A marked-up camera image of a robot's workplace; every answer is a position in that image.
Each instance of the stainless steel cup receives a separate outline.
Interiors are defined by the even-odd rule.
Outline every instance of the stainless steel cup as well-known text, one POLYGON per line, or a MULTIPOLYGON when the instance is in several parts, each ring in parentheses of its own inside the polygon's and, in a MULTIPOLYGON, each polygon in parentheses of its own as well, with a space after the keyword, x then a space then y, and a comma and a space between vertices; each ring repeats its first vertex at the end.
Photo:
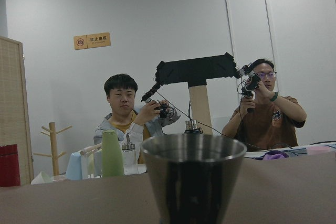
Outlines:
POLYGON ((151 137, 141 146, 163 224, 219 224, 246 153, 223 136, 151 137))

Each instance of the man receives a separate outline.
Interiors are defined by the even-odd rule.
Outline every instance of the man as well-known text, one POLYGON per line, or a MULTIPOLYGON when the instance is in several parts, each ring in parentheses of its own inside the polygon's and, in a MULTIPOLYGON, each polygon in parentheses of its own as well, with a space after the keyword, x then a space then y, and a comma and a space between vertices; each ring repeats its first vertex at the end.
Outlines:
POLYGON ((160 103, 151 101, 142 108, 134 107, 135 93, 138 85, 132 77, 127 74, 111 76, 104 84, 107 102, 110 104, 112 113, 108 114, 103 122, 96 128, 94 135, 95 144, 102 142, 104 130, 115 130, 118 135, 120 146, 126 142, 128 133, 130 141, 135 144, 136 158, 138 163, 144 163, 140 154, 140 145, 144 139, 151 136, 163 135, 162 127, 176 122, 180 115, 173 108, 167 118, 159 118, 160 103))
POLYGON ((304 126, 304 109, 295 98, 273 92, 276 72, 271 61, 258 59, 250 68, 261 79, 255 98, 242 98, 222 134, 245 142, 249 151, 297 146, 295 127, 304 126))

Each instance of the wall sign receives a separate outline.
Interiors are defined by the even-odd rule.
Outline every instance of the wall sign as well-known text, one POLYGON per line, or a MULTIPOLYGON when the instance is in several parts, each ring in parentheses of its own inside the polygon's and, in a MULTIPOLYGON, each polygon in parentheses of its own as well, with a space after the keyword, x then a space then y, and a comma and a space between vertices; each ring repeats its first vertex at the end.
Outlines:
POLYGON ((111 45, 110 33, 88 34, 73 37, 75 49, 106 47, 111 45))

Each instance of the red cup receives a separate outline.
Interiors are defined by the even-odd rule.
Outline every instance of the red cup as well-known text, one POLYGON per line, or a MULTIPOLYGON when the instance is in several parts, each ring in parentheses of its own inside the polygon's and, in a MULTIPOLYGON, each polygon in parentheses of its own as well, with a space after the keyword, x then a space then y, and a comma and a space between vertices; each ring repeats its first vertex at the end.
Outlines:
POLYGON ((17 145, 0 146, 0 186, 19 186, 20 169, 17 145))

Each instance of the woven screen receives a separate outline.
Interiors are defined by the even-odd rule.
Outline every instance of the woven screen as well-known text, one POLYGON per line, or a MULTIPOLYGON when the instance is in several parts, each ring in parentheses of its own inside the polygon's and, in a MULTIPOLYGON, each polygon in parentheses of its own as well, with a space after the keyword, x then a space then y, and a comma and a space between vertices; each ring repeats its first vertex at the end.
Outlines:
POLYGON ((20 42, 0 37, 0 145, 16 144, 21 185, 34 173, 24 63, 20 42))

